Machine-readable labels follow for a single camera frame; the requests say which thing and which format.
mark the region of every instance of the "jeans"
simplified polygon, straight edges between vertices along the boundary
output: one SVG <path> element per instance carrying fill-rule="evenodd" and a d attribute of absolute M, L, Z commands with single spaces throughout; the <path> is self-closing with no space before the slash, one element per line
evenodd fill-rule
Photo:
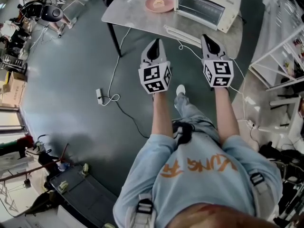
<path fill-rule="evenodd" d="M 180 119 L 173 122 L 185 122 L 194 126 L 195 132 L 208 134 L 216 143 L 219 143 L 219 133 L 212 121 L 207 118 L 196 106 L 189 102 L 189 98 L 183 93 L 179 93 L 174 100 L 175 107 L 180 113 Z"/>
<path fill-rule="evenodd" d="M 174 100 L 175 107 L 182 118 L 192 118 L 202 116 L 207 118 L 195 105 L 189 102 L 189 98 L 183 93 L 179 93 Z"/>

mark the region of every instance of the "power strip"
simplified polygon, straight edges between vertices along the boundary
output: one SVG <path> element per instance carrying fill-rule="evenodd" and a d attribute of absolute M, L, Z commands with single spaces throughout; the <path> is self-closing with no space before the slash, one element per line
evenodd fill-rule
<path fill-rule="evenodd" d="M 249 126 L 251 129 L 256 129 L 256 128 L 257 128 L 257 125 L 254 124 L 254 122 L 251 121 L 251 120 L 248 120 L 248 121 L 247 121 L 247 124 L 248 124 L 248 126 Z"/>
<path fill-rule="evenodd" d="M 96 95 L 97 95 L 98 104 L 102 105 L 104 103 L 104 100 L 101 89 L 96 89 Z"/>

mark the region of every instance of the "white shelf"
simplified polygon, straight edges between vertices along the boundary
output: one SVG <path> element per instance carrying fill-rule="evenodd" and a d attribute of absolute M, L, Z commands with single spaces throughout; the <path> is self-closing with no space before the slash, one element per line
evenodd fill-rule
<path fill-rule="evenodd" d="M 253 67 L 271 87 L 281 83 L 283 76 L 274 71 L 281 71 L 282 73 L 284 73 L 284 71 L 270 55 L 254 64 Z"/>
<path fill-rule="evenodd" d="M 275 50 L 273 53 L 271 53 L 271 56 L 273 59 L 277 62 L 277 64 L 281 67 L 283 72 L 288 74 L 287 69 L 284 67 L 285 62 L 289 64 L 294 63 L 294 55 L 291 53 L 291 50 L 286 45 L 283 45 L 282 47 L 279 47 L 277 50 Z M 289 79 L 295 80 L 294 77 L 288 76 Z"/>
<path fill-rule="evenodd" d="M 269 21 L 270 14 L 265 11 L 260 36 L 257 41 L 255 53 L 252 57 L 252 62 L 256 62 L 267 52 L 267 41 L 269 38 Z"/>
<path fill-rule="evenodd" d="M 279 17 L 279 6 L 273 2 L 270 7 L 269 40 L 267 50 L 270 51 L 279 45 L 282 38 L 281 19 Z"/>
<path fill-rule="evenodd" d="M 301 66 L 302 70 L 304 71 L 304 64 L 301 61 L 299 55 L 298 55 L 298 50 L 296 49 L 295 45 L 292 42 L 293 40 L 290 40 L 285 43 L 285 45 L 289 48 L 290 52 L 294 56 L 294 59 L 297 61 L 297 63 Z"/>
<path fill-rule="evenodd" d="M 304 71 L 298 47 L 293 40 L 304 41 L 303 10 L 290 0 L 271 0 L 264 12 L 263 24 L 250 70 L 267 86 L 267 91 L 304 82 L 304 76 L 288 75 L 285 63 L 298 63 Z"/>

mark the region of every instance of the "black and white marker cube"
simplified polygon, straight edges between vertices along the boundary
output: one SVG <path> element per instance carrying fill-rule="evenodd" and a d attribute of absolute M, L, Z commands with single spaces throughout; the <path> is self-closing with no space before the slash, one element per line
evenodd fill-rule
<path fill-rule="evenodd" d="M 233 62 L 204 60 L 204 75 L 211 87 L 229 87 L 234 76 Z"/>
<path fill-rule="evenodd" d="M 168 62 L 138 69 L 141 84 L 148 94 L 167 91 L 171 79 Z"/>

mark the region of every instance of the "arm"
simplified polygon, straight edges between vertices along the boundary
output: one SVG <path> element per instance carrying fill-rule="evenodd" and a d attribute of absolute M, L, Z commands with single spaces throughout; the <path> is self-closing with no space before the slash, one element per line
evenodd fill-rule
<path fill-rule="evenodd" d="M 152 134 L 162 134 L 173 138 L 172 121 L 165 92 L 154 95 L 153 106 Z"/>
<path fill-rule="evenodd" d="M 7 40 L 9 40 L 9 42 L 11 42 L 11 38 L 10 38 L 9 36 L 4 35 L 4 37 L 5 37 Z"/>
<path fill-rule="evenodd" d="M 254 151 L 239 136 L 238 122 L 232 109 L 228 90 L 216 88 L 215 94 L 218 133 L 223 151 L 238 160 L 248 174 L 251 171 L 258 171 L 263 175 L 273 198 L 271 205 L 274 208 L 278 204 L 283 190 L 279 169 L 264 156 Z"/>
<path fill-rule="evenodd" d="M 227 138 L 239 135 L 238 122 L 232 109 L 228 90 L 215 88 L 215 99 L 219 141 L 223 145 Z"/>
<path fill-rule="evenodd" d="M 9 45 L 9 42 L 7 40 L 4 40 L 4 48 L 7 49 Z"/>
<path fill-rule="evenodd" d="M 154 95 L 152 134 L 137 154 L 113 214 L 118 227 L 124 227 L 129 207 L 138 204 L 138 195 L 152 191 L 155 179 L 175 149 L 175 140 L 165 93 Z"/>

